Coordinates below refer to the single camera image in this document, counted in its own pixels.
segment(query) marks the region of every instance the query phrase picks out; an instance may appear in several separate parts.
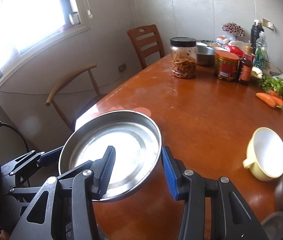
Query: white wall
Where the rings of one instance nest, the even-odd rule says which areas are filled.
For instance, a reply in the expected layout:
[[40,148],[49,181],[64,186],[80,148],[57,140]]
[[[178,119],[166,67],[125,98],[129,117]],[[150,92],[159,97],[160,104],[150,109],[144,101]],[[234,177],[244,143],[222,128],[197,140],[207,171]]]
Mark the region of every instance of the white wall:
[[[134,28],[130,4],[129,0],[89,0],[93,13],[89,21],[90,30],[40,53],[0,87],[0,106],[40,150],[59,147],[71,134],[54,107],[45,105],[47,95],[60,77],[73,69],[96,63],[97,68],[92,72],[97,84],[104,86],[122,76],[117,67],[126,63],[124,76],[100,89],[102,93],[108,93],[141,70],[126,34],[127,30]],[[88,74],[84,73],[62,92],[89,89],[93,87]],[[71,119],[95,95],[93,91],[60,95],[56,101]]]
[[283,70],[283,0],[133,1],[138,26],[156,24],[166,54],[171,37],[215,40],[224,34],[221,27],[227,22],[242,26],[245,29],[242,40],[248,41],[253,21],[265,18],[275,25],[275,32],[264,28],[270,61]]

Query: green vegetable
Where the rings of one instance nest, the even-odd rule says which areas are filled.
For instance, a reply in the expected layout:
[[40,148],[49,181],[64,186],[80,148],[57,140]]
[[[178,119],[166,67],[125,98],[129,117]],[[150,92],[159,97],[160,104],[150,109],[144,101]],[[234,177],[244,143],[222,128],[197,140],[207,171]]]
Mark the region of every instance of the green vegetable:
[[273,90],[279,95],[283,93],[282,78],[267,77],[266,75],[263,75],[262,79],[259,81],[259,85],[265,91]]

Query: wooden chair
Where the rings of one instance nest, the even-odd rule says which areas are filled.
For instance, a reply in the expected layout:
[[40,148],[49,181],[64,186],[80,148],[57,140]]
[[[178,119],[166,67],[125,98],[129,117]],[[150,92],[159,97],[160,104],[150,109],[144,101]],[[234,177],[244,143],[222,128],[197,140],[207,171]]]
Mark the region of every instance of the wooden chair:
[[[51,93],[49,94],[47,101],[46,101],[46,106],[50,106],[50,104],[52,103],[53,106],[55,107],[57,113],[59,114],[59,116],[63,119],[63,121],[66,123],[66,125],[69,127],[69,129],[71,129],[72,131],[75,131],[75,124],[76,124],[76,120],[83,114],[85,113],[89,108],[91,108],[93,105],[95,105],[99,100],[101,100],[103,97],[105,97],[107,94],[101,94],[99,91],[99,88],[97,86],[96,80],[92,74],[91,69],[92,68],[96,68],[97,65],[93,64],[87,67],[83,67],[80,69],[76,69],[70,73],[68,73],[67,75],[63,76],[57,83],[56,85],[53,87]],[[64,112],[60,109],[60,107],[56,104],[55,100],[54,100],[54,96],[60,91],[62,90],[64,87],[66,87],[70,82],[72,82],[76,77],[78,77],[80,74],[84,73],[84,72],[88,72],[90,80],[93,84],[94,90],[96,91],[97,96],[94,97],[92,100],[90,100],[85,106],[84,108],[76,115],[75,119],[71,122],[69,121],[69,119],[66,117],[66,115],[64,114]]]
[[[136,39],[140,36],[143,36],[149,33],[154,33],[154,35],[144,38],[144,39],[139,39],[139,40]],[[149,26],[141,26],[141,27],[127,31],[127,34],[136,50],[136,53],[141,63],[142,69],[147,67],[145,58],[148,57],[149,55],[154,54],[159,51],[160,58],[165,56],[164,51],[163,51],[163,43],[161,41],[156,25],[153,24]],[[157,42],[155,46],[142,50],[142,47],[152,44],[154,42]]]

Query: carrot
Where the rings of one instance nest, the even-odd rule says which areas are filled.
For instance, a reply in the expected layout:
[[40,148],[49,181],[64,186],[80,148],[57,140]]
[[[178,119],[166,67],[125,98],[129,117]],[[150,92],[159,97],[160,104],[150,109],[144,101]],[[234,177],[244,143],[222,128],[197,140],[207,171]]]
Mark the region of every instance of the carrot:
[[280,99],[283,99],[283,97],[281,95],[278,95],[275,91],[273,90],[268,90],[267,91],[267,94],[272,96],[272,97],[276,97],[276,98],[280,98]]
[[267,105],[269,105],[271,108],[276,107],[276,101],[274,97],[267,95],[265,93],[257,93],[256,96],[263,100]]
[[276,106],[277,106],[278,108],[280,108],[281,110],[283,110],[283,100],[280,99],[280,98],[277,98],[277,97],[273,97],[273,98],[274,98],[275,101],[276,101]]

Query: mug handle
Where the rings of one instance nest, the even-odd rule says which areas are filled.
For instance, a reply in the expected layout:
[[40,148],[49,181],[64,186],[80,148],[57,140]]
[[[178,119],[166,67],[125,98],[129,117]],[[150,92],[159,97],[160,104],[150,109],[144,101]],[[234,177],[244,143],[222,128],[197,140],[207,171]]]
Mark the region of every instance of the mug handle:
[[243,166],[245,169],[249,169],[252,164],[255,163],[255,160],[247,158],[243,161]]

